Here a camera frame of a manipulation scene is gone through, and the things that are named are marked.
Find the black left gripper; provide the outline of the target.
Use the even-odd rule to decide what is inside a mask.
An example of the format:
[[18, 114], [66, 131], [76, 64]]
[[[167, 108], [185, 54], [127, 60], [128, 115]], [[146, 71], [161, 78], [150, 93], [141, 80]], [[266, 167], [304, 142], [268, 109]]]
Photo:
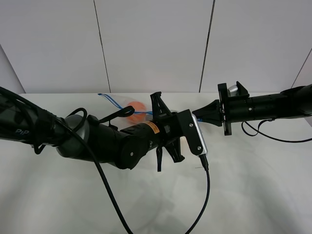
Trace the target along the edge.
[[159, 129], [161, 145], [165, 147], [174, 163], [182, 162], [185, 157], [181, 154], [181, 137], [192, 135], [193, 123], [189, 109], [181, 112], [171, 112], [161, 98], [161, 92], [150, 95], [154, 123]]

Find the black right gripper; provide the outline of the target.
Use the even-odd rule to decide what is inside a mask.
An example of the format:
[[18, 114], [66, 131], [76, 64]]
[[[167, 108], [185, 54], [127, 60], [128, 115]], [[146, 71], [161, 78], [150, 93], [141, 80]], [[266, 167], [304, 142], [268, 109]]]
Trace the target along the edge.
[[210, 104], [192, 111], [192, 113], [202, 122], [224, 128], [224, 135], [232, 134], [231, 118], [230, 118], [230, 102], [235, 100], [245, 100], [248, 97], [229, 97], [228, 87], [226, 83], [218, 84], [219, 100], [216, 99]]

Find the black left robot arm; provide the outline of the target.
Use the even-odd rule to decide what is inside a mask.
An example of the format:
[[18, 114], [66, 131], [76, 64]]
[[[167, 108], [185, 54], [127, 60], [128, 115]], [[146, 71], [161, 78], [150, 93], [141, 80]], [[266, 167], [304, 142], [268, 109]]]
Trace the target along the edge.
[[167, 150], [173, 162], [184, 160], [180, 138], [185, 137], [191, 153], [208, 168], [207, 147], [197, 118], [189, 110], [171, 112], [161, 92], [151, 95], [152, 119], [119, 130], [110, 122], [135, 113], [132, 106], [98, 119], [78, 108], [60, 118], [21, 96], [0, 91], [0, 137], [29, 144], [36, 154], [45, 146], [56, 147], [62, 157], [109, 163], [119, 169], [133, 169], [150, 150], [156, 150], [157, 164]]

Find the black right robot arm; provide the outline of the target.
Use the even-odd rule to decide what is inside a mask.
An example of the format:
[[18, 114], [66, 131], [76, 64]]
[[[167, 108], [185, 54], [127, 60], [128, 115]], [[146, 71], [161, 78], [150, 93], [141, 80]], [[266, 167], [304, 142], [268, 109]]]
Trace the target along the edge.
[[280, 118], [303, 118], [312, 115], [312, 86], [298, 86], [277, 94], [252, 97], [237, 82], [230, 88], [218, 84], [219, 99], [193, 111], [202, 122], [224, 128], [224, 135], [232, 134], [232, 123], [271, 120]]

